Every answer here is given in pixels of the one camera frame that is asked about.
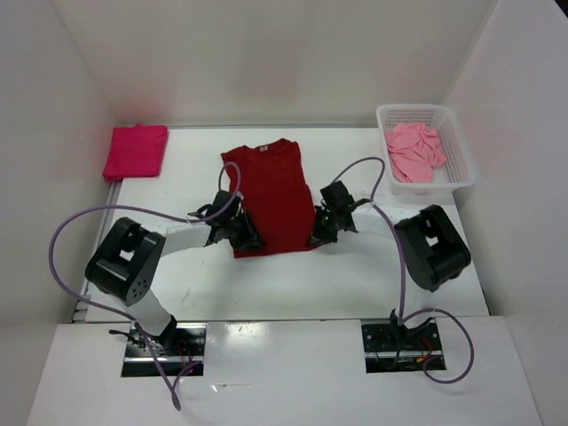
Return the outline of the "dark red t shirt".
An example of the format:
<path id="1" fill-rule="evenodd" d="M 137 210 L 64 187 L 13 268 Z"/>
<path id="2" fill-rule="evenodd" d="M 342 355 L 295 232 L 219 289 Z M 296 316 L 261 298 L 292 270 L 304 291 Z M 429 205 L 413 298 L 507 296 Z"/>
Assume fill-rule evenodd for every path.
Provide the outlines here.
<path id="1" fill-rule="evenodd" d="M 264 247 L 234 250 L 236 258 L 270 256 L 313 249 L 309 245 L 315 210 L 304 178 L 300 147 L 281 138 L 268 145 L 239 146 L 221 154 L 228 170 L 230 189 L 241 184 L 242 206 L 249 213 Z"/>

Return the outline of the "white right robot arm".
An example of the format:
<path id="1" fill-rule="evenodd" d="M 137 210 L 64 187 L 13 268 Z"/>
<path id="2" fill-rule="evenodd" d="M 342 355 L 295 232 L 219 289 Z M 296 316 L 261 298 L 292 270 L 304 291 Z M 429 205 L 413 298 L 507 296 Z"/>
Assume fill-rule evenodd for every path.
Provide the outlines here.
<path id="1" fill-rule="evenodd" d="M 318 247 L 338 241 L 341 231 L 391 237 L 398 251 L 400 290 L 390 314 L 391 342 L 400 349 L 416 343 L 430 322 L 430 296 L 469 267 L 471 254 L 444 209 L 430 205 L 404 217 L 369 199 L 315 208 L 308 244 Z"/>

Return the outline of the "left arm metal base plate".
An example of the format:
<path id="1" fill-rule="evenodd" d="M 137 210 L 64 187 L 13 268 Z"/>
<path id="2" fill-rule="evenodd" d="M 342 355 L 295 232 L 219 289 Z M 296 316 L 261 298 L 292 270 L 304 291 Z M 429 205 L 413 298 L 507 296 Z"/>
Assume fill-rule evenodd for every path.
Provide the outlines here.
<path id="1" fill-rule="evenodd" d="M 177 329 L 181 338 L 169 348 L 164 348 L 152 337 L 149 338 L 165 375 L 174 378 L 182 370 L 189 368 L 186 375 L 203 376 L 207 325 L 205 323 L 180 323 Z M 119 332 L 119 335 L 125 335 L 127 339 L 121 377 L 159 376 L 151 353 L 136 328 L 131 327 L 128 334 Z"/>

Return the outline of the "magenta t shirt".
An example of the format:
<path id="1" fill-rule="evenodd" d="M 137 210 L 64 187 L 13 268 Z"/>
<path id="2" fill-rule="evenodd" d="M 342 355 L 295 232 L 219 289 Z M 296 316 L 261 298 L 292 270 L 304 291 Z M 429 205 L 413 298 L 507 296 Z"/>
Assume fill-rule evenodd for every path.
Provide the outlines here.
<path id="1" fill-rule="evenodd" d="M 113 129 L 102 176 L 107 182 L 125 178 L 155 178 L 162 170 L 169 130 L 165 125 Z"/>

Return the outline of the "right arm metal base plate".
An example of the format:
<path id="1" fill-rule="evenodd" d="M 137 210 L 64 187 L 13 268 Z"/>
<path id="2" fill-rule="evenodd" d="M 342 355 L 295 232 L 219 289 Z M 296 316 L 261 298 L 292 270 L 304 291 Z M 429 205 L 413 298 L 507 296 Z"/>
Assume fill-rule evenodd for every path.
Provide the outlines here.
<path id="1" fill-rule="evenodd" d="M 368 374 L 420 372 L 424 364 L 427 371 L 446 370 L 438 326 L 433 320 L 402 343 L 387 319 L 363 321 L 361 335 Z"/>

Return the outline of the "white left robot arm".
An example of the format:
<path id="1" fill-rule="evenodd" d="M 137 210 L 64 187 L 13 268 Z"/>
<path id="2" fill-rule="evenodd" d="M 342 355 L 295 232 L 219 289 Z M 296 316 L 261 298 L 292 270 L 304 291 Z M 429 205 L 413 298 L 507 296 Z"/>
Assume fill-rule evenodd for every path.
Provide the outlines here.
<path id="1" fill-rule="evenodd" d="M 229 241 L 233 249 L 256 252 L 264 239 L 248 212 L 237 208 L 207 220 L 199 215 L 183 225 L 163 225 L 151 231 L 128 218 L 118 219 L 85 269 L 85 278 L 113 298 L 146 332 L 146 345 L 164 355 L 185 335 L 178 322 L 151 289 L 162 258 L 188 249 Z"/>

